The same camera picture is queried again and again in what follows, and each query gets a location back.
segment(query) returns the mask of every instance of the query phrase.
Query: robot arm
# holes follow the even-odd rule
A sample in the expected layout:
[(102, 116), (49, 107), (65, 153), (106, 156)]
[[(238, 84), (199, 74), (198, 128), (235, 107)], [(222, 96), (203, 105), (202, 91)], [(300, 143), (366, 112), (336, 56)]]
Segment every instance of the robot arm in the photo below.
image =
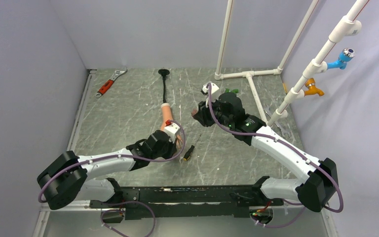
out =
[(76, 156), (73, 151), (64, 152), (38, 176), (37, 182), (52, 210), (60, 209), (73, 200), (121, 202), (122, 191), (114, 179), (95, 178), (140, 169), (158, 157), (171, 158), (177, 151), (176, 136), (179, 132), (176, 124), (169, 123), (164, 131), (157, 130), (148, 139), (139, 140), (116, 152), (96, 156)]
[(280, 137), (258, 117), (246, 114), (241, 100), (235, 93), (219, 95), (220, 89), (214, 83), (207, 83), (201, 91), (211, 98), (198, 104), (193, 118), (203, 126), (212, 126), (215, 119), (221, 127), (249, 146), (263, 150), (286, 166), (297, 179), (274, 179), (264, 176), (253, 186), (257, 195), (267, 199), (284, 198), (298, 200), (308, 209), (319, 212), (335, 193), (332, 182), (310, 163), (319, 164), (337, 183), (335, 163), (313, 157), (291, 145)]

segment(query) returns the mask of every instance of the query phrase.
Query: orange wire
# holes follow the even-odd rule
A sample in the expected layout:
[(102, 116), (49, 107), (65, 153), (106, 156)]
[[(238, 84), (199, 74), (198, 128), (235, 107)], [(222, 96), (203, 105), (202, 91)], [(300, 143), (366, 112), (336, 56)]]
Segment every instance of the orange wire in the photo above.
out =
[(269, 205), (271, 205), (271, 201), (268, 201), (268, 203), (266, 204), (266, 206), (264, 208), (262, 208), (262, 209), (257, 210), (257, 212), (263, 212), (263, 211), (265, 211), (269, 207)]

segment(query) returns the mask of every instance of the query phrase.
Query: white wall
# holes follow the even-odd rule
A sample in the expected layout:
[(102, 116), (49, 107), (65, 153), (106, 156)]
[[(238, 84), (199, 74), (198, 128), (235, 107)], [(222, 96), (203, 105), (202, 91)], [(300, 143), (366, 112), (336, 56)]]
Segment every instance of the white wall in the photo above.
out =
[[(215, 67), (227, 0), (51, 0), (87, 68)], [(311, 0), (235, 0), (226, 67), (276, 68)]]
[[(299, 41), (283, 80), (292, 87), (323, 46), (353, 0), (325, 1)], [(370, 1), (357, 18), (362, 32), (344, 38), (326, 58), (334, 61), (344, 47), (356, 51), (345, 70), (315, 76), (326, 94), (292, 104), (307, 152), (330, 157), (338, 166), (345, 209), (334, 214), (340, 236), (379, 236), (379, 1)], [(332, 204), (337, 205), (337, 197)]]
[(0, 1), (0, 237), (28, 237), (39, 210), (36, 178), (66, 149), (86, 69), (48, 0), (4, 2)]

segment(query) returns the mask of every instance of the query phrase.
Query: black cable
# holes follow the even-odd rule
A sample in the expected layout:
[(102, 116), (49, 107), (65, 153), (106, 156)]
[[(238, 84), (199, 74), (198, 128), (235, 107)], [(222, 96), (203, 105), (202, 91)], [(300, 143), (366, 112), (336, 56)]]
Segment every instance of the black cable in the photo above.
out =
[(246, 196), (243, 196), (243, 195), (240, 195), (240, 194), (234, 193), (234, 192), (233, 192), (233, 193), (230, 193), (229, 195), (230, 195), (231, 198), (233, 198), (232, 195), (235, 195), (235, 196), (237, 196), (237, 197), (244, 198), (244, 199), (254, 199), (253, 197), (246, 197)]
[(163, 81), (163, 102), (166, 103), (166, 77), (162, 77)]

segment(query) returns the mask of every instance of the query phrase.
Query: adjustable wrench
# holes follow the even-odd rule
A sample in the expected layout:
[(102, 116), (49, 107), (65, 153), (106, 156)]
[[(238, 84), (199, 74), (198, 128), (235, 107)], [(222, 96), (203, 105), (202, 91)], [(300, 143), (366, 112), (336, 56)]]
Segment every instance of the adjustable wrench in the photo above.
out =
[[(271, 114), (271, 111), (269, 110), (269, 105), (264, 106), (264, 111), (271, 118), (272, 114)], [(278, 121), (275, 122), (275, 125), (281, 130), (281, 135), (283, 137), (285, 136), (290, 137), (290, 132), (285, 130), (285, 128), (283, 128), (283, 126)]]
[(114, 81), (117, 80), (121, 75), (125, 74), (127, 72), (127, 68), (125, 68), (124, 71), (115, 70), (114, 74), (108, 79), (108, 81), (101, 86), (101, 88), (98, 90), (97, 94), (95, 95), (97, 98), (100, 98), (107, 92), (107, 90), (114, 84)]

